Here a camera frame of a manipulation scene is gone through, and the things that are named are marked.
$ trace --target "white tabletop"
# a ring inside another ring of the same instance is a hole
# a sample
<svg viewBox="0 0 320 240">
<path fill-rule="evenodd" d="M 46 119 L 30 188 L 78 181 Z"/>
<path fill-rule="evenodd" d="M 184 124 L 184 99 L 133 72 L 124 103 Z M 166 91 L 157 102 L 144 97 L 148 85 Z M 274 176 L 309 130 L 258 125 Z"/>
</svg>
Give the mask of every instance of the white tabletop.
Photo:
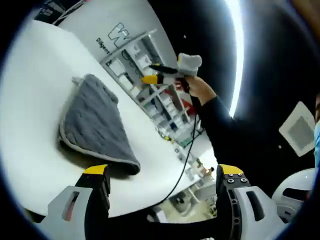
<svg viewBox="0 0 320 240">
<path fill-rule="evenodd" d="M 72 34 L 32 21 L 13 46 L 1 76 L 0 149 L 8 185 L 21 205 L 46 215 L 49 202 L 73 186 L 85 163 L 62 152 L 57 131 L 72 77 L 94 74 L 119 98 L 119 112 L 141 171 L 111 178 L 110 217 L 149 207 L 173 188 L 183 169 L 174 146 Z M 189 187 L 184 174 L 173 194 Z"/>
</svg>

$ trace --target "person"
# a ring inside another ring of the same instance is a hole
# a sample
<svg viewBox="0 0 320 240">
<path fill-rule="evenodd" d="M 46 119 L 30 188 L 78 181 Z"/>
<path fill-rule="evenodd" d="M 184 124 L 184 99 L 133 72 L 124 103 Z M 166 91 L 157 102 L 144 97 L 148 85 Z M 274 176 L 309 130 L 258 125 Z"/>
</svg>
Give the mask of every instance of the person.
<svg viewBox="0 0 320 240">
<path fill-rule="evenodd" d="M 200 77 L 186 77 L 189 93 L 198 98 L 199 117 L 212 144 L 219 164 L 241 169 L 252 186 L 260 187 L 270 198 L 279 184 L 288 177 L 283 169 L 268 166 L 273 157 L 263 139 L 257 140 L 249 129 L 230 117 L 216 92 Z M 178 90 L 181 83 L 175 80 Z"/>
</svg>

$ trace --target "black ceiling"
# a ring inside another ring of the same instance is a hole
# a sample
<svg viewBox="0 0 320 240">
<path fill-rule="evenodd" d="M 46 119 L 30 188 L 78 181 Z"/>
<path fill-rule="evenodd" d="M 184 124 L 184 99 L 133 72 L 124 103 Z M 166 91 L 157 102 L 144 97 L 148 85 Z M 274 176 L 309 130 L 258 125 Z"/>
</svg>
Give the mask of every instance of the black ceiling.
<svg viewBox="0 0 320 240">
<path fill-rule="evenodd" d="M 203 64 L 198 75 L 230 108 L 236 47 L 233 22 L 225 1 L 149 2 L 175 53 L 201 55 Z M 313 152 L 298 157 L 279 134 L 279 127 L 298 101 L 314 112 L 315 95 L 320 89 L 317 83 L 317 80 L 320 82 L 320 67 L 315 50 L 296 19 L 271 2 L 240 1 L 245 54 L 235 116 L 250 126 L 256 141 L 267 143 L 265 148 L 274 158 L 266 164 L 284 162 L 288 165 L 283 170 L 287 176 L 314 166 Z"/>
</svg>

